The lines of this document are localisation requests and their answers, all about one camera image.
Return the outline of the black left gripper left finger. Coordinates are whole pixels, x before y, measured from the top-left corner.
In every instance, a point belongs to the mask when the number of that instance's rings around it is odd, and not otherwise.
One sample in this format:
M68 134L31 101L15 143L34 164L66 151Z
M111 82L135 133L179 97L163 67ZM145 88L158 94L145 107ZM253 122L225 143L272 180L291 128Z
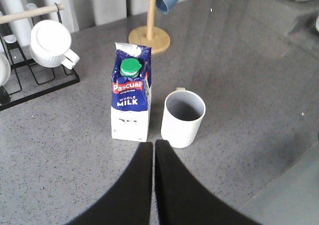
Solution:
M70 225L148 225L152 199L153 144L139 143L118 180Z

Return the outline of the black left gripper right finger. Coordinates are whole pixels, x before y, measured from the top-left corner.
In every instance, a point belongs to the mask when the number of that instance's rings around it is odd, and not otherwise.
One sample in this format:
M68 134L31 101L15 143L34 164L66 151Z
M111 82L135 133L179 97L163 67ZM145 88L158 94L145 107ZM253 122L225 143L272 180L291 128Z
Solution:
M208 191L167 140L155 143L155 192L162 225L255 225Z

